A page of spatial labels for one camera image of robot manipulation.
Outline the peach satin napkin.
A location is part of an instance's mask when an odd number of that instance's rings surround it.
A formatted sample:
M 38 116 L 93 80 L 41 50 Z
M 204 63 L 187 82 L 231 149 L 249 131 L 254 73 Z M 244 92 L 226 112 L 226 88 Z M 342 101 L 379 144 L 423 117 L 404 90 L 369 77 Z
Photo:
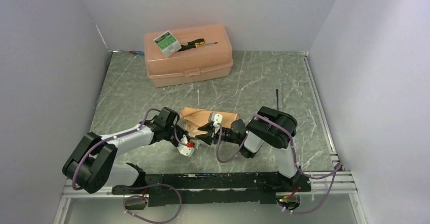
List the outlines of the peach satin napkin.
M 188 131 L 191 138 L 195 138 L 196 135 L 204 134 L 203 131 L 199 131 L 198 128 L 208 123 L 210 114 L 212 111 L 206 109 L 197 109 L 191 107 L 184 107 L 180 116 L 184 120 L 185 130 Z M 239 114 L 229 113 L 224 111 L 218 111 L 217 113 L 223 116 L 222 126 L 223 128 L 230 128 L 231 124 L 238 120 Z

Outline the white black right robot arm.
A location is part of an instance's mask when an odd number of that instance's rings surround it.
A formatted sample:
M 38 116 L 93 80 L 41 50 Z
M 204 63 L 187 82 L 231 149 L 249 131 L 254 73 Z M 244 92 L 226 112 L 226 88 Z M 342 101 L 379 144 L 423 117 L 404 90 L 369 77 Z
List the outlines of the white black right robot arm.
M 237 152 L 245 158 L 253 158 L 264 144 L 274 148 L 278 158 L 279 184 L 285 191 L 292 191 L 299 184 L 297 159 L 293 153 L 294 136 L 297 120 L 284 112 L 261 107 L 256 115 L 246 124 L 242 119 L 233 121 L 229 127 L 222 125 L 223 116 L 218 112 L 209 115 L 208 123 L 198 128 L 202 134 L 196 138 L 208 145 L 216 144 L 216 157 L 219 162 L 220 143 L 229 142 L 238 145 Z

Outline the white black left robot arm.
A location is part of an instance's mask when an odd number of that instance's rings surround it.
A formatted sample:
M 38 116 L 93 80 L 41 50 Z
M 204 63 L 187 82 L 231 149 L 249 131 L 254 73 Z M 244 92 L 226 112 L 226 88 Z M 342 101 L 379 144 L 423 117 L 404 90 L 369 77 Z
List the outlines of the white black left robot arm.
M 72 188 L 93 194 L 105 186 L 121 186 L 138 194 L 148 185 L 146 172 L 136 164 L 115 164 L 118 156 L 161 141 L 170 142 L 181 155 L 191 156 L 195 145 L 177 124 L 179 114 L 164 107 L 150 119 L 152 111 L 129 129 L 106 135 L 85 134 L 62 167 L 63 175 L 72 180 Z

